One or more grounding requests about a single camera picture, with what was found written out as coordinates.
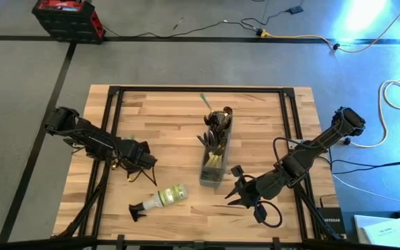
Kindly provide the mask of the black fork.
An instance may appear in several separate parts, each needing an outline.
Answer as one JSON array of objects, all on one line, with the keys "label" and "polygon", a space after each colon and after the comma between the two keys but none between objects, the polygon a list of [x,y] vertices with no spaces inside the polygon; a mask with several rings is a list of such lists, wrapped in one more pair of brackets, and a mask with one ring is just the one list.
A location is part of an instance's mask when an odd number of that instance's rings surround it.
[{"label": "black fork", "polygon": [[223,147],[222,139],[223,139],[222,131],[208,131],[208,141],[212,150],[216,151]]}]

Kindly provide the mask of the black Netgear box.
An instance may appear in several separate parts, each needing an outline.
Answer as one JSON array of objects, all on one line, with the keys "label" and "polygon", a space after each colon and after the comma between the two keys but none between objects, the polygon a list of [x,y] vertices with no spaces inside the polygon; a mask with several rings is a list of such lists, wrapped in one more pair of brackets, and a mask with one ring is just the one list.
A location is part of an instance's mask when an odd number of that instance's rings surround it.
[{"label": "black Netgear box", "polygon": [[347,237],[344,221],[342,217],[342,211],[340,208],[318,208],[318,211],[324,218],[324,221],[338,234],[343,238]]}]

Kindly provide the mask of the green-labelled spray bottle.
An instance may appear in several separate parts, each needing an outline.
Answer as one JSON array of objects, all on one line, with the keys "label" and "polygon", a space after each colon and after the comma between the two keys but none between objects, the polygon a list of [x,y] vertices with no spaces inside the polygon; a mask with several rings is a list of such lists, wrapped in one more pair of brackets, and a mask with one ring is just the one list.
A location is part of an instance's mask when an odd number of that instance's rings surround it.
[{"label": "green-labelled spray bottle", "polygon": [[159,190],[157,193],[153,194],[146,201],[140,202],[135,205],[129,205],[128,210],[134,222],[139,220],[141,217],[145,217],[145,214],[141,212],[152,209],[152,208],[162,208],[179,201],[182,201],[188,197],[188,191],[184,184],[177,184],[164,190]]}]

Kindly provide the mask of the white booklet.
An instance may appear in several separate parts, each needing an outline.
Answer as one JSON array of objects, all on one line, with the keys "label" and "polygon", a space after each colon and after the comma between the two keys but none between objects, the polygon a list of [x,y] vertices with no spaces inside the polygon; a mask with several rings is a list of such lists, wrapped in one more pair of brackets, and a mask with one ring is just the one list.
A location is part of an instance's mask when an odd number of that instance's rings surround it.
[{"label": "white booklet", "polygon": [[356,233],[361,244],[400,247],[400,218],[354,215]]}]

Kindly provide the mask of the dark storage box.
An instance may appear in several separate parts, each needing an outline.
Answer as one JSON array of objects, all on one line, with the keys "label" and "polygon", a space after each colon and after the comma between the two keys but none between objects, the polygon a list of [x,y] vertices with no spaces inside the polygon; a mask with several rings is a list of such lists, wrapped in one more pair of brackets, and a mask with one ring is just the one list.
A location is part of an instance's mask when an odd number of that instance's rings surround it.
[{"label": "dark storage box", "polygon": [[356,226],[355,216],[364,216],[366,220],[378,218],[378,220],[384,219],[399,219],[400,210],[398,211],[367,211],[367,212],[343,212],[342,218],[344,221],[344,227],[349,240],[353,242],[360,242],[358,236],[358,230]]}]

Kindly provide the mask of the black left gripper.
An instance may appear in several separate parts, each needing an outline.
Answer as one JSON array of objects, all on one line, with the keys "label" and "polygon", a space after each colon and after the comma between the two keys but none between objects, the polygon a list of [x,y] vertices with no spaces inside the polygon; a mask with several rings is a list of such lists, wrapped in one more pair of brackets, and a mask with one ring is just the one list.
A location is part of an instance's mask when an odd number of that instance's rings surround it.
[{"label": "black left gripper", "polygon": [[117,144],[117,149],[121,166],[128,174],[149,170],[157,162],[157,159],[151,155],[147,141],[120,140]]}]

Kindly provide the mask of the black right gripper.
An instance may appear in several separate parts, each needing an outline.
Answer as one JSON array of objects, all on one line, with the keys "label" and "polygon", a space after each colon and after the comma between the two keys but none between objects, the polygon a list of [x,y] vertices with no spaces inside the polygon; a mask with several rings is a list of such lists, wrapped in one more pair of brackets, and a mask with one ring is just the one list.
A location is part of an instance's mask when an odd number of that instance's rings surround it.
[{"label": "black right gripper", "polygon": [[280,209],[270,202],[271,199],[280,194],[284,187],[284,171],[275,169],[259,177],[244,173],[240,165],[231,168],[231,173],[237,177],[234,188],[225,196],[225,199],[233,195],[239,198],[227,203],[228,206],[244,206],[254,208],[253,216],[259,224],[266,224],[267,211],[264,203],[272,206],[278,213],[278,224],[283,223],[283,215]]}]

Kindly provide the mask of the red and black toolbox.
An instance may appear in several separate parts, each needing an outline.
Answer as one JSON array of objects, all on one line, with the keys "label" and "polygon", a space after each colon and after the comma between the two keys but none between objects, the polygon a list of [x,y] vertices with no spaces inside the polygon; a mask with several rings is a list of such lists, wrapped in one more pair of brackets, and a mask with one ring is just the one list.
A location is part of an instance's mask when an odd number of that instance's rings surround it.
[{"label": "red and black toolbox", "polygon": [[101,44],[106,30],[90,0],[37,0],[32,14],[59,42]]}]

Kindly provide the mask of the grey plastic silverware basket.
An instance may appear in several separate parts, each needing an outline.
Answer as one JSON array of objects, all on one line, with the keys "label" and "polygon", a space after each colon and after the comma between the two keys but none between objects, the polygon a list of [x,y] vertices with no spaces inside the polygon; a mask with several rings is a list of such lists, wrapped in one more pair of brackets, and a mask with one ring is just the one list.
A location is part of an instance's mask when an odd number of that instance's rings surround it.
[{"label": "grey plastic silverware basket", "polygon": [[[212,115],[214,112],[223,112],[222,111],[212,111],[210,114]],[[218,188],[222,183],[224,173],[227,168],[227,157],[228,157],[228,149],[231,140],[231,131],[232,131],[232,123],[233,116],[228,117],[228,122],[224,128],[217,127],[214,124],[208,126],[208,130],[205,132],[208,135],[209,131],[222,131],[223,139],[222,139],[222,148],[216,151],[212,150],[211,147],[205,148],[204,155],[201,161],[201,172],[199,177],[199,182],[203,186]],[[214,155],[222,155],[222,167],[214,168],[214,167],[206,167],[205,163],[208,160],[208,154],[212,152]]]}]

